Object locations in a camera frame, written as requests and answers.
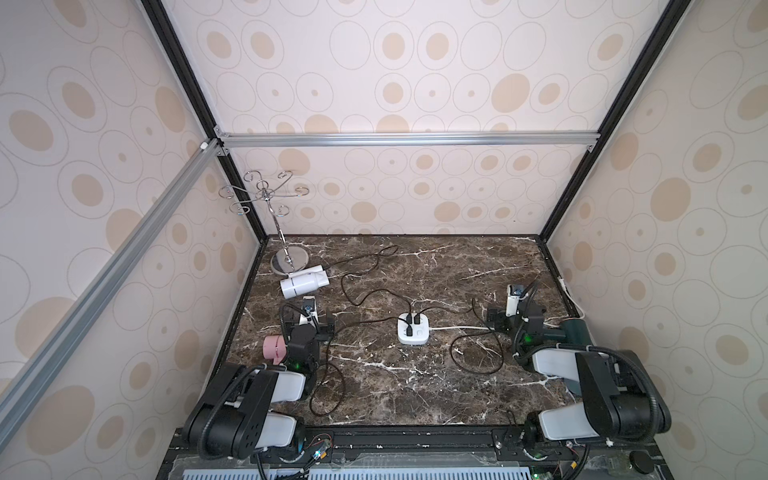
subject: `metal hook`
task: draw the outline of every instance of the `metal hook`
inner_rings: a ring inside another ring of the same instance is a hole
[[[253,200],[245,200],[242,202],[235,202],[230,205],[230,212],[238,215],[247,215],[250,213],[250,206],[245,205],[253,202]]]
[[[244,188],[236,187],[234,185],[224,185],[219,189],[219,197],[226,198],[227,200],[229,200],[230,198],[234,198],[235,190],[240,190],[241,192],[245,192],[247,194],[250,193],[248,190],[245,190]]]
[[[296,198],[296,197],[303,197],[304,195],[309,195],[310,194],[310,189],[308,187],[304,187],[304,186],[298,186],[298,187],[294,188],[293,191],[295,191],[296,194],[294,194],[294,195],[273,195],[272,197],[277,197],[277,198]]]
[[[286,207],[285,205],[280,205],[277,208],[277,212],[272,208],[272,203],[267,201],[266,202],[266,208],[269,209],[270,213],[273,217],[281,218],[285,217],[287,214],[290,213],[290,208]]]
[[[254,179],[254,176],[253,176],[253,174],[259,174],[259,180],[263,180],[263,179],[264,179],[264,178],[261,176],[261,172],[259,172],[258,170],[248,170],[248,171],[247,171],[247,172],[246,172],[246,173],[243,175],[243,180],[245,180],[246,182],[252,182],[252,181],[253,181],[253,179]]]
[[[288,178],[286,178],[285,180],[283,180],[283,182],[282,182],[280,185],[278,185],[277,187],[275,187],[275,191],[278,191],[278,190],[279,190],[279,189],[280,189],[280,188],[281,188],[283,185],[285,185],[285,184],[287,184],[287,183],[288,183],[288,180],[290,180],[291,178],[293,178],[293,172],[292,172],[291,170],[285,170],[285,171],[281,171],[280,173],[278,173],[278,174],[277,174],[277,178],[279,178],[279,179],[281,179],[281,180],[282,180],[283,178],[285,178],[285,177],[288,177]]]

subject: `aluminum rail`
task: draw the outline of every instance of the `aluminum rail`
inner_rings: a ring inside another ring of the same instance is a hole
[[[205,149],[199,150],[187,162],[123,246],[70,308],[58,328],[16,376],[0,402],[0,452],[22,426],[27,415],[165,227],[205,167],[220,152],[218,141],[208,140]]]
[[[242,147],[396,147],[433,145],[586,144],[596,131],[423,132],[346,134],[221,134],[225,148]]]

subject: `chrome stand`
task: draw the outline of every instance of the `chrome stand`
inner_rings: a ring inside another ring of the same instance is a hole
[[[289,273],[304,270],[307,264],[310,262],[310,253],[305,248],[298,247],[296,245],[289,246],[288,242],[286,242],[285,235],[283,235],[283,229],[280,228],[280,223],[277,221],[278,218],[285,217],[287,214],[289,214],[290,208],[286,207],[285,205],[280,205],[277,208],[277,211],[275,211],[272,208],[272,199],[303,197],[310,192],[310,189],[307,187],[297,187],[294,189],[296,192],[295,194],[278,195],[276,191],[288,183],[288,180],[290,180],[293,176],[293,172],[290,170],[280,172],[277,175],[277,178],[281,180],[285,178],[285,180],[275,188],[270,188],[270,183],[263,179],[261,173],[258,170],[247,171],[243,175],[243,180],[249,183],[253,182],[255,175],[259,176],[259,180],[254,184],[257,191],[252,192],[250,190],[244,190],[243,188],[235,187],[234,185],[225,185],[219,189],[219,195],[223,198],[231,199],[235,198],[235,190],[241,190],[250,196],[255,197],[253,200],[237,201],[230,205],[230,211],[238,215],[245,215],[249,213],[251,210],[250,204],[253,202],[263,201],[266,204],[266,208],[270,212],[270,215],[272,215],[272,221],[275,223],[275,228],[277,229],[277,236],[280,238],[280,242],[283,244],[283,249],[275,253],[275,255],[272,257],[272,260],[270,261],[272,271],[277,275],[287,276]]]

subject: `aluminum frame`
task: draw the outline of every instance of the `aluminum frame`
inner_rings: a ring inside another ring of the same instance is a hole
[[[584,182],[587,181],[592,166],[598,161],[601,152],[611,140],[621,119],[627,113],[650,71],[661,57],[670,37],[676,31],[678,25],[681,25],[683,17],[695,4],[694,0],[669,0],[669,3],[667,3],[667,7],[661,13],[659,21],[654,26],[640,55],[634,62],[627,80],[624,81],[614,103],[608,109],[608,113],[606,113],[603,122],[598,128],[601,135],[600,139],[593,148],[588,148],[581,158],[581,162],[576,167],[576,171],[560,195],[557,204],[555,204],[552,213],[547,219],[547,223],[541,229],[539,235],[545,243],[552,237],[579,190],[584,185]]]
[[[596,131],[511,131],[511,132],[406,132],[344,134],[226,134],[225,148],[238,147],[395,147],[435,145],[594,145]]]
[[[187,162],[123,246],[70,308],[58,328],[16,376],[0,402],[0,452],[64,368],[205,168],[220,153],[218,140],[210,139],[205,149],[199,150]]]

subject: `white power cable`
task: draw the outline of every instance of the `white power cable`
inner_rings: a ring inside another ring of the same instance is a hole
[[[459,326],[430,326],[430,330],[451,330],[451,329],[470,329],[470,330],[485,330],[488,331],[487,328],[484,326],[466,326],[466,325],[459,325]]]
[[[560,282],[560,285],[563,287],[563,292],[565,292],[565,295],[568,297],[568,299],[570,299],[571,302],[573,302],[573,304],[576,306],[578,311],[581,312],[581,316],[579,316],[578,319],[585,318],[587,316],[587,310],[584,310],[583,308],[581,308],[581,305],[576,303],[576,300],[574,300],[574,297],[571,296],[570,292],[568,292],[568,287],[565,286],[565,280],[563,280],[562,278],[558,278],[558,282]]]

